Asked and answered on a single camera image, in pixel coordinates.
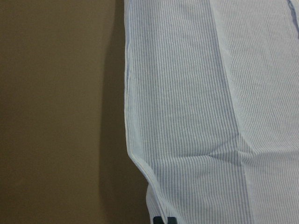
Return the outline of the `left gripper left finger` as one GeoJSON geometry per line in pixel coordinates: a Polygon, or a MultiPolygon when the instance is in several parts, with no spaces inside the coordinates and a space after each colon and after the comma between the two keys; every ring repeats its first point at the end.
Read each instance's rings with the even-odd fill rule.
{"type": "Polygon", "coordinates": [[[163,219],[161,216],[153,217],[153,224],[163,224],[163,219]]]}

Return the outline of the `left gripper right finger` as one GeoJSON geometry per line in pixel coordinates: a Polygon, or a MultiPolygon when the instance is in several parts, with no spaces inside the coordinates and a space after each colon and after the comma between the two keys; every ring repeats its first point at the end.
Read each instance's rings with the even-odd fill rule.
{"type": "Polygon", "coordinates": [[[167,224],[178,224],[175,217],[167,217],[167,224]]]}

